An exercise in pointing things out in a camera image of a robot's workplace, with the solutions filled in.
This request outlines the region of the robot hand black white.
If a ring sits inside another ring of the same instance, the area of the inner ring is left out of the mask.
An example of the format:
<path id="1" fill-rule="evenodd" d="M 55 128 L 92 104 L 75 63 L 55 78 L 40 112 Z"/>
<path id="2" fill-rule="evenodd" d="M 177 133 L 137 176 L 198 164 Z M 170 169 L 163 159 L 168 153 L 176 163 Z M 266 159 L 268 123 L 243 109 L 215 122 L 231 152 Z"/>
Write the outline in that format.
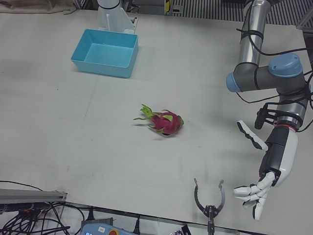
<path id="1" fill-rule="evenodd" d="M 266 141 L 261 140 L 242 121 L 237 121 L 239 130 L 251 140 L 253 146 L 265 151 L 259 168 L 259 181 L 250 186 L 234 188 L 234 196 L 243 200 L 243 207 L 252 209 L 254 220 L 260 220 L 271 187 L 280 185 L 290 174 L 297 146 L 296 131 L 288 125 L 276 125 Z"/>

